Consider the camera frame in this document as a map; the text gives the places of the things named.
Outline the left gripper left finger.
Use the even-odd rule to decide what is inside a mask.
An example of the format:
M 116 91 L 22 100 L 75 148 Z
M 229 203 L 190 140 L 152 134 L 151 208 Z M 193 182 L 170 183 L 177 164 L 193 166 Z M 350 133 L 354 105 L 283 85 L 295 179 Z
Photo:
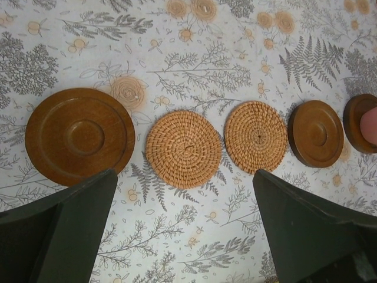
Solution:
M 117 187 L 107 169 L 1 213 L 1 282 L 89 282 Z

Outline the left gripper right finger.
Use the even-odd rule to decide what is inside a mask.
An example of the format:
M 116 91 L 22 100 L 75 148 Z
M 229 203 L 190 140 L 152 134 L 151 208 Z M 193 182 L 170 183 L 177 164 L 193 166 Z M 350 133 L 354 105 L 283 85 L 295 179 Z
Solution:
M 265 170 L 253 187 L 280 282 L 376 282 L 376 217 Z

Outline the dark wooden coaster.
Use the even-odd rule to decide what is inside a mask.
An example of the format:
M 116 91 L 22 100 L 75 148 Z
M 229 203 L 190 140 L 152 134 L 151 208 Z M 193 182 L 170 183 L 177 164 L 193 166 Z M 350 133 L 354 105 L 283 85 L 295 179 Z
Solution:
M 92 88 L 49 96 L 32 112 L 25 132 L 25 148 L 37 171 L 64 186 L 105 169 L 120 173 L 134 146 L 135 129 L 127 110 Z

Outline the brown wooden coaster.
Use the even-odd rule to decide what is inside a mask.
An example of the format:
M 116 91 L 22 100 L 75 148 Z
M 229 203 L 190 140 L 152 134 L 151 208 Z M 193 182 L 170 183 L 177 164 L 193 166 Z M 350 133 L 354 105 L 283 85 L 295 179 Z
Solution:
M 297 159 L 314 168 L 333 165 L 344 144 L 340 118 L 330 105 L 319 100 L 294 109 L 288 122 L 288 138 Z
M 352 97 L 343 112 L 343 127 L 350 144 L 364 154 L 376 154 L 376 145 L 368 142 L 362 135 L 360 122 L 362 116 L 376 107 L 376 97 L 361 94 Z

